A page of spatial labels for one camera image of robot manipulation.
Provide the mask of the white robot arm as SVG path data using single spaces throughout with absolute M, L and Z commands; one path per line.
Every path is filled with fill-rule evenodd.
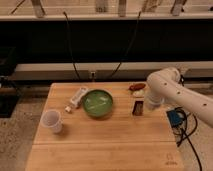
M 180 72 L 174 67 L 151 73 L 146 80 L 148 85 L 144 99 L 146 108 L 154 110 L 167 98 L 213 128 L 213 99 L 183 87 L 179 84 L 179 79 Z

